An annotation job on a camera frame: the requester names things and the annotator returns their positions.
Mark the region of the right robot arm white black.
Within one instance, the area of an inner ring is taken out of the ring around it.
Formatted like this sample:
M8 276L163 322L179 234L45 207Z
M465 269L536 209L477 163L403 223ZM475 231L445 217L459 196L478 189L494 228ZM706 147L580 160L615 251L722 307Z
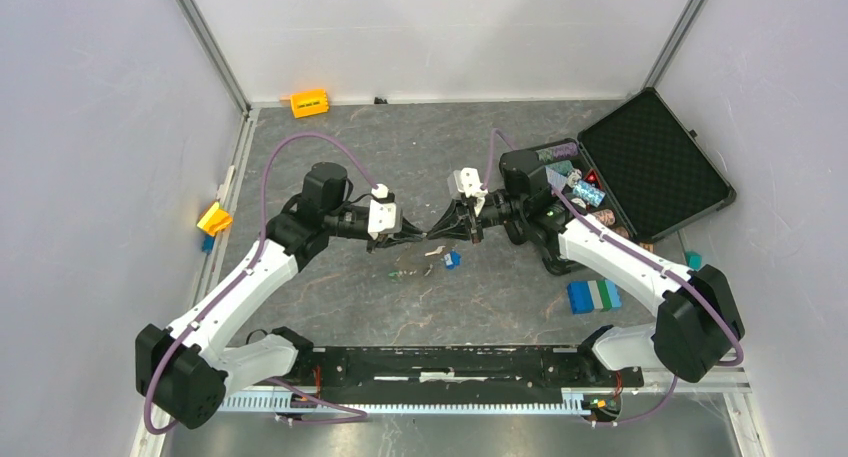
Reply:
M530 241L548 270L565 274L574 262L611 280L653 316L631 327L606 326L582 346L580 377L602 385L630 367L663 367L690 383L716 366L740 365L745 329L727 277L710 265L695 270L657 256L603 225L568 198L561 174L531 150L504 154L504 186L488 190L474 168L452 173L451 202L428 231L430 239L478 243L488 227L502 226Z

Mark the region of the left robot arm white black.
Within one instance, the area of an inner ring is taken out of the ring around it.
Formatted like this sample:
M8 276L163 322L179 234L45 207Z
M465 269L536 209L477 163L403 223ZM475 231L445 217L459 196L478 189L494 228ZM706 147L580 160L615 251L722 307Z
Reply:
M351 199L346 169L320 162L305 175L300 193L260 232L248 254L200 303L168 326L144 327L135 340L135 385L144 410L154 407L176 424L196 429L235 392L268 378L306 382L314 358L307 342L287 331L229 347L235 332L333 237L362 240L367 251L417 242L424 233L403 217L384 185L367 206Z

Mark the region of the orange box at back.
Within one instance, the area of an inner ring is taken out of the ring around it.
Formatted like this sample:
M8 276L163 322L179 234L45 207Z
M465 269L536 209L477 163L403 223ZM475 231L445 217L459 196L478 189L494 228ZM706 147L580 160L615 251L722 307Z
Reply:
M328 94L324 89L312 89L291 94L289 104L295 119L324 114L330 108Z

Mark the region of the blue green white block stack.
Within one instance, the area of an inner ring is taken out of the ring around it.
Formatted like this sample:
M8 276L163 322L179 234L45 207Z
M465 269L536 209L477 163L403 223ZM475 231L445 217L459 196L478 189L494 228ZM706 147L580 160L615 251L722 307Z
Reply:
M610 280L573 281L566 287L574 315L608 312L622 307L618 287Z

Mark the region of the yellow orange block at left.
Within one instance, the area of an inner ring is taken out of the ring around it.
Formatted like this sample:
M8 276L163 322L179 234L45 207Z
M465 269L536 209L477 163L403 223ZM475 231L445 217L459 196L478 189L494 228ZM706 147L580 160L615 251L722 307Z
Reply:
M220 201L214 201L199 217L196 227L208 236L216 237L220 232L228 229L233 223L233 218L221 205Z

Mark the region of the small blue block at left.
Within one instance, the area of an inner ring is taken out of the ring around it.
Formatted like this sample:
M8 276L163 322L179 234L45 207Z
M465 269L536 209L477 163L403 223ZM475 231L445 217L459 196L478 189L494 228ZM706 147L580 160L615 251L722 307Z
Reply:
M210 254L215 246L215 237L212 235L205 235L201 244L201 251L204 254Z

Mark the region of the black poker chip case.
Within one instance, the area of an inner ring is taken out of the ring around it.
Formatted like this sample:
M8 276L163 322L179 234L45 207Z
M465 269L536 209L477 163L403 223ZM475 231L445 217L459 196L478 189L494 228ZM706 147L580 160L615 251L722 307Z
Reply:
M556 276L579 269L560 256L556 236L571 219L563 204L542 190L552 170L582 179L603 192L585 208L612 231L637 244L653 244L729 206L736 191L699 147L654 88L641 91L595 124L549 144L504 153L504 180L495 201L515 245L531 242Z

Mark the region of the small teal cube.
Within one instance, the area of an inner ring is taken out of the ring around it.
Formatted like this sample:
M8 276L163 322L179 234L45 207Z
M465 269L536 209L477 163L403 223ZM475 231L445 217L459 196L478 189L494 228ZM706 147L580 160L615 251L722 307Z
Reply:
M684 253L686 265L693 270L699 270L703 266L703 257L695 251L686 251Z

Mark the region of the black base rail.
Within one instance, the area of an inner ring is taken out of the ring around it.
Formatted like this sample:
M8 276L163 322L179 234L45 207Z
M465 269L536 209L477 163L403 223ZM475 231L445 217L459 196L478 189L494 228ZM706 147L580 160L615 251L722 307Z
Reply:
M553 404L564 389L640 388L574 346L315 347L286 380L340 404Z

